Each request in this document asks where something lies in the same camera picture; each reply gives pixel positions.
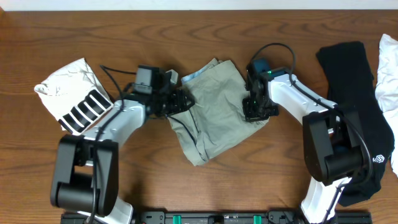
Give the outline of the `khaki green shorts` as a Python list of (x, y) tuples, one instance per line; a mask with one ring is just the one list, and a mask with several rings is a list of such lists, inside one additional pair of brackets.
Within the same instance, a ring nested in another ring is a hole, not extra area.
[(213, 58), (181, 81), (182, 89), (193, 96), (195, 104), (168, 120), (185, 157), (194, 166), (237, 146), (268, 123), (245, 120), (243, 99), (249, 92), (230, 60)]

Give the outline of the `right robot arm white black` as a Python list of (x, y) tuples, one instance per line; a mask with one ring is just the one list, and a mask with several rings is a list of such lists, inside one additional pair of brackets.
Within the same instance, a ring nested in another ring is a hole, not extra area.
[(277, 116), (283, 107), (302, 125), (305, 165), (312, 178), (300, 206), (300, 221), (336, 223), (335, 207), (344, 189), (362, 170), (372, 169), (358, 113), (322, 98), (287, 68), (249, 65), (246, 71), (246, 121)]

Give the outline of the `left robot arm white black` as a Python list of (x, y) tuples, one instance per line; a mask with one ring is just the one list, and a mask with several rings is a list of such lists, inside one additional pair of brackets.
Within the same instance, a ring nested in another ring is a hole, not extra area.
[(123, 93), (97, 125), (61, 138), (50, 203), (86, 216), (88, 223), (131, 223), (133, 207), (118, 195), (119, 148), (149, 116), (171, 117), (194, 104), (184, 90)]

